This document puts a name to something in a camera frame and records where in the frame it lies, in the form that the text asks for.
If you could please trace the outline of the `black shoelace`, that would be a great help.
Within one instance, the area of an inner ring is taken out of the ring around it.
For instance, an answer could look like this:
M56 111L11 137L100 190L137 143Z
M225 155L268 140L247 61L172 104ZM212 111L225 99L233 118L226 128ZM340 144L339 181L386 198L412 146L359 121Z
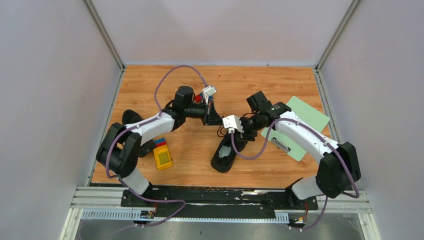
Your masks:
M219 126L217 131L216 131L216 135L220 138L224 138L227 133L228 133L228 131L227 131L226 128L224 128L223 125Z

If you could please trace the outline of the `black sneaker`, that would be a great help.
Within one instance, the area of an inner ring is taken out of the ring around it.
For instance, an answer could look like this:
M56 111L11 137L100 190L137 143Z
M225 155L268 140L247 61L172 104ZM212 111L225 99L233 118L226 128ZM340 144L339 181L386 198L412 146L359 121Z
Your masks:
M248 140L242 138L242 134L234 134L234 144L237 151L241 152L247 145ZM218 145L217 150L215 151L210 164L213 169L220 173L228 172L236 159L237 153L233 148L231 134L226 133Z

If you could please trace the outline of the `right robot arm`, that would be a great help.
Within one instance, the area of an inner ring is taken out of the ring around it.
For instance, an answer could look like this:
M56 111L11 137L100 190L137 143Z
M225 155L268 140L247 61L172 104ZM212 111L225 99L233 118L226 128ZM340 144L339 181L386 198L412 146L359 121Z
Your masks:
M307 198L325 195L336 198L352 187L349 197L359 198L356 182L361 179L356 148L348 141L341 144L324 136L303 121L291 107L282 102L272 104L259 91L246 99L252 116L241 119L245 133L263 128L279 132L294 141L316 160L315 175L301 178L289 186L286 204L298 209Z

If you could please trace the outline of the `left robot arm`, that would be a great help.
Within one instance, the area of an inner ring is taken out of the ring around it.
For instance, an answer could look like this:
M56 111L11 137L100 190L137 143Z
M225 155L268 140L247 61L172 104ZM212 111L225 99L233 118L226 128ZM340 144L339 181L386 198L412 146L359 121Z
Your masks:
M162 134L175 131L187 118L200 119L205 126L221 125L222 117L211 99L216 91L215 87L206 86L202 90L202 100L196 102L194 90L180 86L174 99L156 115L126 125L112 124L95 159L135 192L135 202L142 207L149 206L153 201L153 193L148 189L151 183L137 169L141 146Z

